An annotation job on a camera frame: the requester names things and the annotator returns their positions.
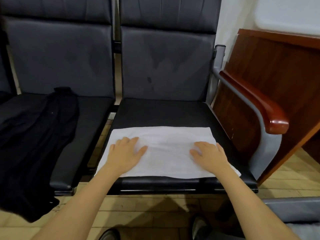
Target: foot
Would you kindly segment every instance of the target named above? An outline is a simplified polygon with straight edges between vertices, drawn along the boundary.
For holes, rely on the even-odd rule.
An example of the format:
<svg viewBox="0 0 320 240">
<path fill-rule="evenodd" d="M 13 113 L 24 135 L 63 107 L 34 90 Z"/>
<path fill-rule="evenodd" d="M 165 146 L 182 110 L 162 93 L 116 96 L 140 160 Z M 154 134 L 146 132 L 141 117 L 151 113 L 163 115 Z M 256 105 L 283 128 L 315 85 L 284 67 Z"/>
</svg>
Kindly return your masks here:
<svg viewBox="0 0 320 240">
<path fill-rule="evenodd" d="M 117 229 L 110 228 L 102 233 L 99 240 L 120 240 L 120 234 Z"/>
<path fill-rule="evenodd" d="M 190 237 L 192 240 L 205 239 L 211 231 L 212 227 L 203 216 L 196 215 L 191 221 Z"/>
</svg>

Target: finger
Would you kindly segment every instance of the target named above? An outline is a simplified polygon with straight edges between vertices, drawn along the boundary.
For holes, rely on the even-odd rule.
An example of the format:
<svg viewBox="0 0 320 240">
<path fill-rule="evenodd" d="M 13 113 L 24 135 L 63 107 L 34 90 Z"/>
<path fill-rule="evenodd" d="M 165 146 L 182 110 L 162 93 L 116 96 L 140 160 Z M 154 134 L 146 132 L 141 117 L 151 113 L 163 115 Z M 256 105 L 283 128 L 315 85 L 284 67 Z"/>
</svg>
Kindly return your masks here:
<svg viewBox="0 0 320 240">
<path fill-rule="evenodd" d="M 202 156 L 200 156 L 199 152 L 197 150 L 194 150 L 194 149 L 190 150 L 190 154 L 195 160 L 200 160 L 201 157 L 202 157 Z"/>
<path fill-rule="evenodd" d="M 109 152 L 112 152 L 112 151 L 114 150 L 114 148 L 115 148 L 115 145 L 112 144 L 112 145 L 110 146 L 110 148 L 109 148 Z"/>
<path fill-rule="evenodd" d="M 121 140 L 117 140 L 117 142 L 115 143 L 116 146 L 120 145 Z"/>
<path fill-rule="evenodd" d="M 130 140 L 129 144 L 134 147 L 137 144 L 138 140 L 139 140 L 139 137 L 134 137 Z"/>
<path fill-rule="evenodd" d="M 218 142 L 217 142 L 217 148 L 218 148 L 219 152 L 222 152 L 224 155 L 226 154 L 226 153 L 224 152 L 223 147 L 222 147 Z"/>
<path fill-rule="evenodd" d="M 125 145 L 127 144 L 128 142 L 130 141 L 130 139 L 128 137 L 123 137 L 121 142 L 120 142 L 120 145 Z"/>
<path fill-rule="evenodd" d="M 205 141 L 197 141 L 194 143 L 194 145 L 197 146 L 202 151 L 203 149 L 205 149 L 209 145 L 209 143 L 207 143 Z"/>
<path fill-rule="evenodd" d="M 137 152 L 137 154 L 135 155 L 136 158 L 141 158 L 147 151 L 148 146 L 143 146 L 142 148 L 140 148 L 140 150 Z"/>
</svg>

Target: white wall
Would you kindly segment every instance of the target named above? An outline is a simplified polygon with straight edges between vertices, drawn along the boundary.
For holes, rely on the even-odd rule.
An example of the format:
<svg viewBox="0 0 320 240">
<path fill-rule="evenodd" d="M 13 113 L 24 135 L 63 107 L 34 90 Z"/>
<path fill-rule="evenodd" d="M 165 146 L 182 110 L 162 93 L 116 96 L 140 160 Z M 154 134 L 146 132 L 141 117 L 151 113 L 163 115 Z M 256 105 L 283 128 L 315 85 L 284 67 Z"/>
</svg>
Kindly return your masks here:
<svg viewBox="0 0 320 240">
<path fill-rule="evenodd" d="M 229 60 L 240 28 L 257 29 L 254 8 L 257 0 L 222 0 L 215 44 L 226 45 L 224 64 Z"/>
</svg>

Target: tiled floor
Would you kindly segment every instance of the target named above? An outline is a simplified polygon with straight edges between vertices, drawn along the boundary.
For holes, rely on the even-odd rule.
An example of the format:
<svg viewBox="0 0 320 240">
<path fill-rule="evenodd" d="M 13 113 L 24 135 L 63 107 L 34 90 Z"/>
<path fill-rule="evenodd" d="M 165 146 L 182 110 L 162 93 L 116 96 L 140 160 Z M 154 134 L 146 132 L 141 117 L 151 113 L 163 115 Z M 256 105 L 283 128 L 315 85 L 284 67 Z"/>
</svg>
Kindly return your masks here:
<svg viewBox="0 0 320 240">
<path fill-rule="evenodd" d="M 95 166 L 110 124 L 108 121 L 88 163 Z M 79 192 L 86 183 L 80 183 Z M 320 165 L 305 151 L 298 150 L 260 187 L 260 198 L 320 196 Z M 58 197 L 60 204 L 30 224 L 21 217 L 0 211 L 0 240 L 28 240 L 36 234 L 71 196 Z M 225 195 L 130 195 L 106 196 L 93 223 L 88 239 L 97 240 L 103 231 L 116 226 L 123 240 L 188 239 L 188 224 L 194 212 L 202 212 L 217 229 L 214 212 Z"/>
</svg>

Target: white towel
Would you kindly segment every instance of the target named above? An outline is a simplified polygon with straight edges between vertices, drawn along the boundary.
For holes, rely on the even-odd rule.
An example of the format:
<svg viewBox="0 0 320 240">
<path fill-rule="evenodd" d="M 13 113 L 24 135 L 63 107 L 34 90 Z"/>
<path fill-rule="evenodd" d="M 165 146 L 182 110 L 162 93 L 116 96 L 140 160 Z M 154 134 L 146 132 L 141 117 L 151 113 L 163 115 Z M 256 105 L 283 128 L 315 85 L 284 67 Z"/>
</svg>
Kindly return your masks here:
<svg viewBox="0 0 320 240">
<path fill-rule="evenodd" d="M 199 150 L 194 146 L 196 141 L 216 144 L 209 127 L 160 126 L 114 129 L 98 164 L 97 172 L 107 161 L 110 145 L 125 136 L 140 138 L 135 146 L 136 152 L 145 145 L 148 149 L 139 163 L 121 177 L 167 176 L 179 179 L 215 177 L 214 174 L 200 168 L 189 153 L 190 149 Z M 238 176 L 241 176 L 237 169 L 232 165 L 231 167 Z"/>
</svg>

